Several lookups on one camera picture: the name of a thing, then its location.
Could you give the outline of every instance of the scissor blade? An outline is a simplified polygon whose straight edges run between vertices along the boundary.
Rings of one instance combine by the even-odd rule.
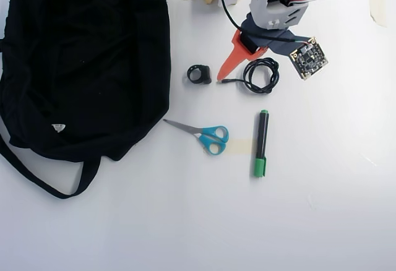
[[[190,134],[198,134],[202,132],[202,129],[198,129],[197,127],[187,126],[186,124],[177,123],[176,121],[169,121],[167,119],[164,119],[164,122]]]

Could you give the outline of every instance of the circuit board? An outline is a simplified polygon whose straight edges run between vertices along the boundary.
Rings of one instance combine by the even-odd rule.
[[[310,78],[329,63],[316,39],[311,38],[308,42],[309,44],[303,45],[289,55],[298,74],[304,80]]]

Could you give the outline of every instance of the green marker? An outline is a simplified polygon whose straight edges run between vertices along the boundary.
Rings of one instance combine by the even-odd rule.
[[[267,143],[267,131],[268,121],[270,115],[267,110],[263,110],[260,113],[259,133],[257,136],[257,152],[256,152],[256,164],[254,165],[254,176],[263,177],[265,176],[265,166],[267,159],[265,157],[265,145]]]

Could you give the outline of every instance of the bag handle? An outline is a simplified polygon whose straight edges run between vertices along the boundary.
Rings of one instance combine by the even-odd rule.
[[[84,165],[82,167],[82,173],[81,173],[81,179],[79,186],[76,190],[75,193],[71,195],[63,194],[62,192],[59,192],[49,184],[46,184],[44,181],[42,181],[40,178],[35,176],[32,172],[29,171],[28,168],[17,158],[17,156],[11,151],[11,149],[7,146],[5,143],[4,139],[0,135],[0,154],[23,176],[25,176],[28,180],[30,180],[32,183],[37,184],[40,186],[42,189],[44,189],[46,192],[49,192],[52,196],[55,196],[59,199],[68,199],[74,196],[78,196],[82,192],[84,192],[92,180],[95,178],[96,174],[98,173],[99,166],[100,166],[100,160],[101,158],[97,160],[91,160],[91,161],[85,161]]]

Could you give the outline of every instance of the white surface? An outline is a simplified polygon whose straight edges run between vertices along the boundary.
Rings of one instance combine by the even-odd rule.
[[[268,109],[267,177],[250,177],[249,155],[209,157],[165,123],[119,163],[104,159],[90,189],[67,201],[0,158],[0,269],[395,270],[394,7],[382,28],[369,0],[311,4],[292,30],[315,35],[330,64],[304,82],[287,58],[268,53],[280,62],[281,79],[263,97],[232,84],[185,83],[197,63],[209,65],[215,79],[235,30],[216,5],[168,2],[166,117],[224,124],[233,140],[248,140],[255,114]],[[238,22],[249,2],[230,8]],[[14,150],[37,175],[69,191],[79,165]]]

